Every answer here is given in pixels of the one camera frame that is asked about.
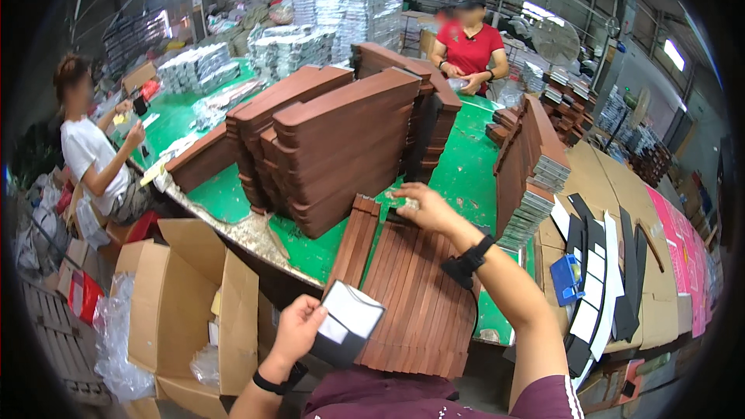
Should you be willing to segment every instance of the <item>red plastic stool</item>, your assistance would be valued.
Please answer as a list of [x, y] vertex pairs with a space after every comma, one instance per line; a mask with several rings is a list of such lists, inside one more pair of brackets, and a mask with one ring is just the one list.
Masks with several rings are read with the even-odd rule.
[[148, 210], [143, 213], [126, 237], [126, 242], [142, 241], [152, 238], [154, 234], [160, 234], [158, 219], [160, 219], [160, 215], [155, 210]]

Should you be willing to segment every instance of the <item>red bag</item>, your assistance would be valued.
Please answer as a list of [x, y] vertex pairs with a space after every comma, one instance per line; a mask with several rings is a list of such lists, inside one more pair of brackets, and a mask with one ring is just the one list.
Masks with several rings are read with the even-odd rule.
[[104, 291], [87, 273], [82, 270], [72, 272], [67, 305], [78, 319], [92, 326], [95, 305], [98, 303], [98, 298], [103, 295]]
[[142, 84], [140, 94], [144, 96], [145, 100], [149, 101], [153, 97], [153, 94], [158, 92], [158, 89], [160, 89], [160, 83], [150, 79]]

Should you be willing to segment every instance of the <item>red t-shirt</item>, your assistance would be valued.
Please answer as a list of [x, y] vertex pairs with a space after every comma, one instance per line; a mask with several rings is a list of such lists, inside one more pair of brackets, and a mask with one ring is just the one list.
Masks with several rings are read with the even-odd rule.
[[[440, 28], [437, 41], [445, 44], [448, 49], [445, 60], [459, 67], [466, 75], [487, 71], [492, 52], [504, 49], [499, 32], [486, 23], [481, 31], [468, 39], [461, 24], [451, 21]], [[486, 90], [487, 84], [484, 83], [479, 92]]]

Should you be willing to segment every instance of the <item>black wristband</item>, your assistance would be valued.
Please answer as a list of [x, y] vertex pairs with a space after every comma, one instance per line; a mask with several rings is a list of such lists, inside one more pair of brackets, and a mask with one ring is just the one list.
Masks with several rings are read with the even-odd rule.
[[253, 374], [253, 382], [262, 390], [271, 391], [275, 395], [283, 396], [292, 391], [292, 389], [295, 388], [295, 385], [297, 385], [307, 373], [308, 368], [305, 367], [305, 365], [296, 362], [292, 366], [290, 377], [287, 379], [287, 381], [282, 382], [279, 385], [272, 383], [262, 377], [258, 373], [258, 369], [256, 369], [256, 372]]

